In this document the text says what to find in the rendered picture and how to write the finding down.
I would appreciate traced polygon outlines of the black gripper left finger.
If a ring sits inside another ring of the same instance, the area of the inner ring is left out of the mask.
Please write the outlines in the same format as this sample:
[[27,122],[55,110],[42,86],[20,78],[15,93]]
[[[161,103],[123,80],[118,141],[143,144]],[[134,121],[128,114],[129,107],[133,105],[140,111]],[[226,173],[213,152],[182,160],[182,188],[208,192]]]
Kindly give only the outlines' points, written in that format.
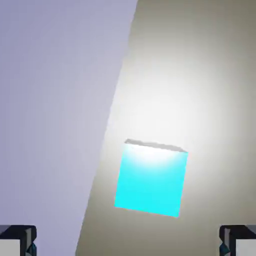
[[34,225],[0,225],[0,256],[37,256]]

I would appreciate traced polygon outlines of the small cyan cube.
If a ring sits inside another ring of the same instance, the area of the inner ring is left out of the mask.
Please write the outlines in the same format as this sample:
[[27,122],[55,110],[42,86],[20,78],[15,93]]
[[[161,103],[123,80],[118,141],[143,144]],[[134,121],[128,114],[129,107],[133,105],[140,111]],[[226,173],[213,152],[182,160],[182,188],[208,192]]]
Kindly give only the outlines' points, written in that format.
[[180,215],[188,152],[155,142],[124,142],[114,206],[164,215]]

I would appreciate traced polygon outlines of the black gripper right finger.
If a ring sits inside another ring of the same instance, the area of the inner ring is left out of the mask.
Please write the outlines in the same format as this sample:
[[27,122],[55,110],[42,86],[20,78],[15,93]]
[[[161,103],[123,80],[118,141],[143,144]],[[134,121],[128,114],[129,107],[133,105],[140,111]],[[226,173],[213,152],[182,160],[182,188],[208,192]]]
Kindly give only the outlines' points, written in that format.
[[256,225],[222,225],[219,256],[256,256]]

